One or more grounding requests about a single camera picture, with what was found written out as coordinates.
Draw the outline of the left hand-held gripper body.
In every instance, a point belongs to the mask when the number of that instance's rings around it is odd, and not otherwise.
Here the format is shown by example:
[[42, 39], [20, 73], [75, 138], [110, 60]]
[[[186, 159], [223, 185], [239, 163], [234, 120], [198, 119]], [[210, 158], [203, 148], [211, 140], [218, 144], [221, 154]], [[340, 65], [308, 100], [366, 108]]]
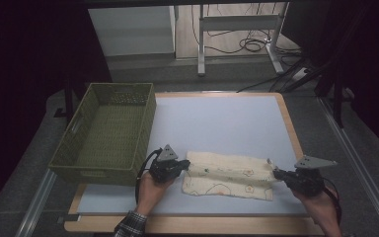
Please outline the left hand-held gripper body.
[[156, 183], [166, 183], [178, 177], [180, 174], [178, 155], [169, 144], [152, 161], [149, 173]]

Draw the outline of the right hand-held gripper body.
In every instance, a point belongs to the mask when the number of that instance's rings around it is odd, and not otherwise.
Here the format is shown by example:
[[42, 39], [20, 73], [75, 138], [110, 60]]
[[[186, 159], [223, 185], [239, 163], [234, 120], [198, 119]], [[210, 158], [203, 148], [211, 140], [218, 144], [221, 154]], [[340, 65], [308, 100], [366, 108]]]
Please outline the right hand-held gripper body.
[[325, 188], [320, 168], [336, 166], [337, 161], [303, 156], [295, 165], [295, 181], [292, 189], [306, 197], [315, 197]]

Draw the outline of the cream patterned cloth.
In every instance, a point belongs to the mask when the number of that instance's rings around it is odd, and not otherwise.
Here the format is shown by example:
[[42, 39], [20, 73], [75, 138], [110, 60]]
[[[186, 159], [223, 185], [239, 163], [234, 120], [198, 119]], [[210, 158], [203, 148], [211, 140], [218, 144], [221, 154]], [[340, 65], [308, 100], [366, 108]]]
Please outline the cream patterned cloth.
[[191, 196], [227, 196], [273, 200], [276, 182], [268, 159], [189, 151], [183, 192]]

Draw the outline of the green woven basket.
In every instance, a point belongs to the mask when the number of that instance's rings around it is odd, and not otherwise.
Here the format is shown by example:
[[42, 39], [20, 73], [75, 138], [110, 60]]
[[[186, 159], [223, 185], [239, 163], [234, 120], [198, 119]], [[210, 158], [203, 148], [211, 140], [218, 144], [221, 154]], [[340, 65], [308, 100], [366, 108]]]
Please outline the green woven basket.
[[69, 183], [133, 186], [156, 111], [151, 83], [92, 83], [48, 168]]

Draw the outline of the person's left hand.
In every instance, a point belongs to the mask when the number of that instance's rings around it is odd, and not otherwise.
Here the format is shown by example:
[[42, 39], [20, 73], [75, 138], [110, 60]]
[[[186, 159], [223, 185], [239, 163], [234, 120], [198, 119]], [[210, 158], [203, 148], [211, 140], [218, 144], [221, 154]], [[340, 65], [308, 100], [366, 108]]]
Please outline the person's left hand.
[[157, 183], [149, 172], [146, 172], [140, 179], [138, 191], [137, 207], [135, 211], [148, 216], [157, 203], [163, 198], [168, 187], [173, 183], [170, 180], [166, 183]]

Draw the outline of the person's right hand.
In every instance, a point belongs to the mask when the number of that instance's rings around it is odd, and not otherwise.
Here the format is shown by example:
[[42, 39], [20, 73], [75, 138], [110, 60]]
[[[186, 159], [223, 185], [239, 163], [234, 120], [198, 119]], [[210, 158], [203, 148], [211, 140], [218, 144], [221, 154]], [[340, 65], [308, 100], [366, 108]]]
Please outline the person's right hand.
[[308, 214], [320, 226], [326, 237], [341, 237], [336, 208], [328, 195], [320, 193], [315, 197], [306, 197], [296, 191], [292, 193], [302, 202]]

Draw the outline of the pale grey table mat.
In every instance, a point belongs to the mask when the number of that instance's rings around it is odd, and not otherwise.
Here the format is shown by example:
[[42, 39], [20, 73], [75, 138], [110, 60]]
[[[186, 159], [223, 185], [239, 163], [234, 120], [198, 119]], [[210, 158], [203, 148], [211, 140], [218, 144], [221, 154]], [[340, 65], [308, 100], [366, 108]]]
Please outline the pale grey table mat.
[[[270, 159], [291, 170], [296, 163], [293, 142], [278, 96], [221, 94], [217, 97], [160, 97], [148, 150], [171, 145], [181, 159], [189, 151]], [[153, 212], [157, 215], [303, 214], [305, 209], [283, 183], [272, 186], [273, 200], [226, 196], [190, 196], [179, 177]]]

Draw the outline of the black metal stand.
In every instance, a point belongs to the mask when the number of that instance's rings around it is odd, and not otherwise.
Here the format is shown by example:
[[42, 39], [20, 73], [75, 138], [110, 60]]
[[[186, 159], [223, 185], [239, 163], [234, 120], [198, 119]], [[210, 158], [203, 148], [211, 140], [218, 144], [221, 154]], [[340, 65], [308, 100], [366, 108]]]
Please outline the black metal stand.
[[81, 100], [85, 89], [80, 81], [72, 78], [70, 75], [65, 75], [63, 79], [65, 109], [58, 108], [54, 114], [54, 117], [66, 118], [66, 122], [69, 123], [74, 115], [73, 96], [76, 96], [78, 100]]
[[341, 119], [341, 105], [343, 98], [343, 78], [340, 64], [335, 61], [329, 61], [321, 67], [321, 76], [317, 86], [314, 89], [318, 97], [326, 97], [330, 91], [333, 91], [333, 119], [340, 128], [343, 128]]

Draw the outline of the white power strip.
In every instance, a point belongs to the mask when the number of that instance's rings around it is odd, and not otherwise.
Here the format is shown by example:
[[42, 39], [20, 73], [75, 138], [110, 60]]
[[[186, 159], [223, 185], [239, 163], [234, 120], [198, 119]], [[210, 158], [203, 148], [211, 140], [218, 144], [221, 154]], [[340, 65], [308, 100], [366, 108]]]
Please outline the white power strip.
[[305, 77], [310, 72], [309, 68], [303, 67], [292, 76], [293, 81], [298, 81]]

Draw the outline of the black tape piece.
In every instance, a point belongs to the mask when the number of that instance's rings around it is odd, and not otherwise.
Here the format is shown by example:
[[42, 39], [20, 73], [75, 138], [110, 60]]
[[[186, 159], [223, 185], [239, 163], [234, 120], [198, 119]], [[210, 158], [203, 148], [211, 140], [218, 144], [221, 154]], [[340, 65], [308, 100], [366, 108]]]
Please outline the black tape piece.
[[79, 214], [66, 214], [63, 216], [59, 216], [57, 219], [58, 224], [63, 224], [66, 221], [78, 221], [80, 219]]

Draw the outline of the white cabinet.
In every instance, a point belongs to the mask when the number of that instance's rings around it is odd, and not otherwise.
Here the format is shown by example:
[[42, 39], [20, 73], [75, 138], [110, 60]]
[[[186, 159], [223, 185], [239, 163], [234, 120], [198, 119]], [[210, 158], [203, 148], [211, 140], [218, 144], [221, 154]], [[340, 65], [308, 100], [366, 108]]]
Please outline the white cabinet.
[[175, 52], [173, 6], [90, 9], [105, 56]]

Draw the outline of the dark curtain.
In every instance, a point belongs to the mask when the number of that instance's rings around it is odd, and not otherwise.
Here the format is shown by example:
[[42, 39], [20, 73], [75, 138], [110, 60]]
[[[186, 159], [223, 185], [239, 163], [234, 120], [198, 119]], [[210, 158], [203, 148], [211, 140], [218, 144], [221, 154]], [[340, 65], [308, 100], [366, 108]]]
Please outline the dark curtain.
[[0, 191], [45, 114], [48, 97], [111, 79], [83, 0], [0, 0]]
[[352, 108], [379, 137], [379, 0], [292, 0], [282, 34], [318, 74], [329, 61], [340, 64]]

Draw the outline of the white metal desk frame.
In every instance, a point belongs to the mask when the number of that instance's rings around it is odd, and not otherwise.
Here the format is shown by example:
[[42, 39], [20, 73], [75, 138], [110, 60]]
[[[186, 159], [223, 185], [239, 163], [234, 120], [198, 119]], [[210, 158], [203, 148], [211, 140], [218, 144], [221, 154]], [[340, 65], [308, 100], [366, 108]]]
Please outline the white metal desk frame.
[[205, 47], [204, 33], [207, 31], [249, 31], [249, 30], [270, 30], [273, 31], [271, 38], [265, 42], [265, 49], [273, 65], [275, 72], [281, 75], [284, 70], [276, 55], [276, 43], [280, 35], [282, 24], [285, 18], [288, 3], [284, 2], [278, 14], [257, 15], [257, 16], [224, 16], [224, 17], [204, 17], [203, 6], [199, 6], [198, 21], [198, 55], [197, 73], [199, 76], [205, 75]]

